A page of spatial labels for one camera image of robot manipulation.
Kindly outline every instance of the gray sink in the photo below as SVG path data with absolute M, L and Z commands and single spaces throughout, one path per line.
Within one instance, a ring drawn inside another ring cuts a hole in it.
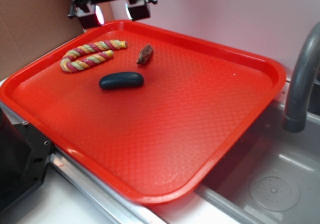
M 241 223 L 320 223 L 320 118 L 290 133 L 283 109 L 272 102 L 196 190 Z

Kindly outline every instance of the black oval object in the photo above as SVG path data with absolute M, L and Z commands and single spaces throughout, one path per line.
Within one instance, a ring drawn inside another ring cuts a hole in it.
M 125 71 L 105 75 L 99 81 L 99 87 L 104 90 L 116 88 L 139 87 L 145 82 L 144 77 L 137 72 Z

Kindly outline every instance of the white wall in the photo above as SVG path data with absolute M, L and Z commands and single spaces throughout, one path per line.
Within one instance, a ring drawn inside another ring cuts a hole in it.
M 123 0 L 115 20 L 128 19 Z M 158 0 L 140 22 L 272 58 L 290 77 L 301 47 L 320 21 L 320 0 Z

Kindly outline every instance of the metal edge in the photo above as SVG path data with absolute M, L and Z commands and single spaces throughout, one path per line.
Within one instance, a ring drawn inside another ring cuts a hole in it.
M 60 150 L 53 151 L 50 162 L 54 169 L 85 195 L 113 223 L 167 223 L 148 208 L 125 199 Z

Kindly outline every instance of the tray rim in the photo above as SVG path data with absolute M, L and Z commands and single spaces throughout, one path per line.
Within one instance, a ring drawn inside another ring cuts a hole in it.
M 104 24 L 102 27 L 93 28 L 86 33 L 81 34 L 80 36 L 76 37 L 73 40 L 68 41 L 67 43 L 63 44 L 62 46 L 54 49 L 53 51 L 49 52 L 48 54 L 42 56 L 41 58 L 35 60 L 31 64 L 25 66 L 24 68 L 20 69 L 10 77 L 8 77 L 4 83 L 0 86 L 0 100 L 6 104 L 9 108 L 11 108 L 14 112 L 16 112 L 19 116 L 28 120 L 30 123 L 35 125 L 36 127 L 42 131 L 45 135 L 55 135 L 54 131 L 50 130 L 43 121 L 39 122 L 37 118 L 32 116 L 31 113 L 25 111 L 20 105 L 18 105 L 14 100 L 10 98 L 10 94 L 14 91 L 14 89 L 21 83 L 23 83 L 28 78 L 32 77 L 33 75 L 39 73 L 40 71 L 44 70 L 45 68 L 51 66 L 53 62 L 57 62 L 60 58 L 57 53 L 64 52 L 66 53 L 69 49 L 72 49 L 75 45 L 82 45 L 83 39 L 86 37 L 90 37 L 94 39 L 98 36 L 106 32 L 111 31 L 118 31 L 118 30 L 130 30 L 130 28 L 135 28 L 134 32 L 143 32 L 146 28 L 154 33 L 161 33 L 160 41 L 171 40 L 171 44 L 175 45 L 175 42 L 172 42 L 174 39 L 176 43 L 178 41 L 183 40 L 184 42 L 191 43 L 192 45 L 188 45 L 188 47 L 198 47 L 196 51 L 199 51 L 204 54 L 208 54 L 208 51 L 215 50 L 215 54 L 218 56 L 213 55 L 217 58 L 221 58 L 223 60 L 227 60 L 242 66 L 249 67 L 251 69 L 255 69 L 265 73 L 270 79 L 272 80 L 272 89 L 268 92 L 267 95 L 260 101 L 258 105 L 255 106 L 251 110 L 248 116 L 241 122 L 241 124 L 231 133 L 231 135 L 225 140 L 225 143 L 228 143 L 226 146 L 221 145 L 213 154 L 212 156 L 203 163 L 200 171 L 196 172 L 194 176 L 192 176 L 182 187 L 178 188 L 177 190 L 168 192 L 162 195 L 146 195 L 130 188 L 123 180 L 118 178 L 117 176 L 112 175 L 109 171 L 102 168 L 98 163 L 94 160 L 91 160 L 89 157 L 78 156 L 77 154 L 71 155 L 73 159 L 79 162 L 81 165 L 85 162 L 85 160 L 90 159 L 90 167 L 94 169 L 92 171 L 93 174 L 98 176 L 104 182 L 105 179 L 112 180 L 111 186 L 116 189 L 118 192 L 122 193 L 125 197 L 131 199 L 140 204 L 144 205 L 151 205 L 151 204 L 161 204 L 170 202 L 175 200 L 181 196 L 186 195 L 187 193 L 192 192 L 196 186 L 201 182 L 201 180 L 206 176 L 206 174 L 219 162 L 221 159 L 218 153 L 221 152 L 223 146 L 223 152 L 226 153 L 235 143 L 239 136 L 244 133 L 245 130 L 249 128 L 249 126 L 258 118 L 258 116 L 264 111 L 264 109 L 270 104 L 270 102 L 274 99 L 274 97 L 278 94 L 278 92 L 283 88 L 284 84 L 286 83 L 286 73 L 280 63 L 277 61 L 270 59 L 265 56 L 261 56 L 258 54 L 254 54 L 251 52 L 243 51 L 237 48 L 225 46 L 222 44 L 206 41 L 203 39 L 191 37 L 188 35 L 180 34 L 177 32 L 165 30 L 159 27 L 154 27 L 151 25 L 139 23 L 139 22 L 131 22 L 129 20 L 115 20 L 110 21 Z M 238 62 L 234 62 L 233 60 L 229 60 L 234 56 L 238 57 Z M 61 138 L 53 138 L 54 143 L 58 142 L 68 142 L 68 140 Z

